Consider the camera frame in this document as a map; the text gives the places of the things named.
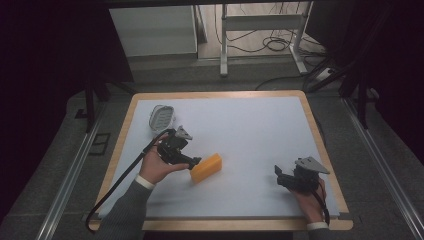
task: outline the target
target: metal rail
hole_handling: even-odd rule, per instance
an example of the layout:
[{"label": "metal rail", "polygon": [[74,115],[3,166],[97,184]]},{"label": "metal rail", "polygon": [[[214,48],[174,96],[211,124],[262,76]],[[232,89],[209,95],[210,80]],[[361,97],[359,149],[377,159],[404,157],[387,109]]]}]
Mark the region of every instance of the metal rail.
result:
[{"label": "metal rail", "polygon": [[62,182],[62,185],[60,186],[60,189],[57,192],[49,211],[47,212],[46,218],[40,227],[36,237],[37,240],[52,239],[59,220],[62,217],[63,211],[65,210],[66,204],[68,203],[69,197],[71,196],[78,176],[81,172],[82,166],[84,165],[88,151],[91,147],[91,144],[93,143],[94,137],[103,118],[103,113],[106,109],[106,106],[107,103],[99,103],[96,122],[94,123],[92,130],[85,135],[84,140]]},{"label": "metal rail", "polygon": [[362,124],[357,119],[356,109],[351,100],[343,98],[342,101],[349,111],[352,122],[358,130],[362,140],[364,141],[375,163],[375,166],[377,167],[377,170],[380,172],[384,183],[386,184],[390,194],[399,207],[406,223],[412,231],[412,234],[414,235],[415,239],[424,239],[424,225],[418,211],[414,207],[408,195],[403,190],[402,186],[397,181],[396,176],[390,169],[386,158],[381,153],[370,132],[364,129]]}]

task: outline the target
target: white object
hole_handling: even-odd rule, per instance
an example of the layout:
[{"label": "white object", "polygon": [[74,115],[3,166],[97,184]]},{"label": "white object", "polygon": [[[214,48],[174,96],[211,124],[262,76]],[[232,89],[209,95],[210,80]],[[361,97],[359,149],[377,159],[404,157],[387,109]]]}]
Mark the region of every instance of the white object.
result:
[{"label": "white object", "polygon": [[150,129],[159,134],[166,129],[172,128],[172,123],[175,121],[174,108],[171,106],[157,105],[153,108],[149,119]]},{"label": "white object", "polygon": [[119,8],[109,12],[127,57],[197,52],[193,6]]}]

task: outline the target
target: wooden table border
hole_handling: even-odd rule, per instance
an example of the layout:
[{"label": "wooden table border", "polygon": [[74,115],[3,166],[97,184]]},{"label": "wooden table border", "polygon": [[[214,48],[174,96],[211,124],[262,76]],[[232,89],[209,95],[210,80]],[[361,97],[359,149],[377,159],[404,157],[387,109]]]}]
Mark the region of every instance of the wooden table border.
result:
[{"label": "wooden table border", "polygon": [[[122,154],[122,149],[131,125],[139,100],[160,100],[160,99],[201,99],[201,98],[263,98],[263,97],[299,97],[308,120],[312,135],[317,145],[318,152],[323,165],[330,171],[328,179],[333,189],[334,197],[340,213],[349,213],[346,201],[343,197],[340,185],[334,173],[330,158],[325,149],[319,129],[316,125],[314,116],[309,106],[308,100],[302,91],[236,91],[236,92],[178,92],[178,93],[139,93],[135,94],[131,100],[128,112],[121,128],[115,149],[112,154],[109,167],[105,178],[100,188],[97,201],[99,201],[109,190],[115,169],[118,165],[119,158]],[[92,229],[97,229],[100,220],[92,220],[90,226]],[[330,229],[332,230],[350,230],[353,227],[352,220],[342,220],[332,218]],[[302,218],[287,218],[287,219],[223,219],[223,220],[146,220],[143,225],[143,230],[156,231],[301,231],[306,229],[306,221]]]}]

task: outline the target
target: metal frame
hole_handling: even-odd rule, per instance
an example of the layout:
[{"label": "metal frame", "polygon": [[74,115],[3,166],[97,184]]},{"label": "metal frame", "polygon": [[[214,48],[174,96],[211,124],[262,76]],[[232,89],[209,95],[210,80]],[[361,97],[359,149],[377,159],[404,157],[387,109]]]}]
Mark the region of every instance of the metal frame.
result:
[{"label": "metal frame", "polygon": [[293,44],[289,46],[290,52],[299,69],[300,74],[305,74],[305,64],[299,55],[299,44],[305,31],[308,20],[311,2],[307,2],[305,11],[302,14],[292,15],[255,15],[255,16],[227,16],[226,4],[222,5],[222,44],[221,44],[221,66],[222,77],[228,75],[228,48],[227,31],[248,31],[248,30],[297,30]]},{"label": "metal frame", "polygon": [[106,109],[106,106],[106,103],[99,103],[97,118],[94,126],[90,132],[86,133],[84,141],[82,142],[78,153],[72,161],[72,164],[68,169],[62,185],[60,186],[60,189],[56,194],[56,197],[53,200],[52,205],[35,239],[42,240],[53,238],[54,232],[56,231],[57,225],[59,224],[59,220],[62,217],[63,211],[65,210],[66,204],[68,203],[72,190],[84,165],[88,151],[90,150],[91,144],[93,143],[94,137],[96,136],[97,130],[103,119],[103,113]]},{"label": "metal frame", "polygon": [[374,164],[379,171],[381,178],[387,186],[393,200],[399,207],[406,223],[408,224],[415,239],[424,239],[424,222],[421,219],[420,213],[415,208],[409,196],[406,194],[399,181],[396,179],[392,169],[378,145],[375,143],[371,133],[362,126],[361,122],[356,118],[357,115],[354,104],[350,99],[343,98],[343,104],[349,112],[350,118],[356,127],[360,137],[362,138]]}]

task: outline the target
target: gray floor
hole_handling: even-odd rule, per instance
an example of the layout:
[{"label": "gray floor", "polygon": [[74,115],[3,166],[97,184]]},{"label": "gray floor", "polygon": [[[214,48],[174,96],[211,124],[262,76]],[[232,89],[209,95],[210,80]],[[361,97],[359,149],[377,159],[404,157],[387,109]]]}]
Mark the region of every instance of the gray floor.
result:
[{"label": "gray floor", "polygon": [[[140,92],[237,91],[254,90],[261,82],[281,76],[297,76],[291,57],[230,60],[229,76],[219,77],[217,61],[190,59],[130,61],[136,80],[131,86]],[[299,78],[280,79],[260,90],[301,89]],[[354,220],[350,231],[335,231],[335,239],[415,239],[401,211],[393,201],[367,151],[350,115],[337,95],[338,82],[308,94],[334,170]],[[110,133],[102,156],[88,155],[75,188],[61,216],[53,239],[90,239],[82,221],[96,200],[101,182],[118,137],[131,97],[109,85],[112,98],[107,103],[98,133]],[[37,172],[16,201],[0,228],[0,239],[34,239],[48,212],[81,142],[86,122],[75,119],[84,108],[83,93],[72,97],[67,115]],[[370,132],[387,157],[397,179],[421,215],[424,213],[424,167],[368,104]],[[99,149],[92,147],[92,153]],[[294,239],[307,239],[305,233]]]}]

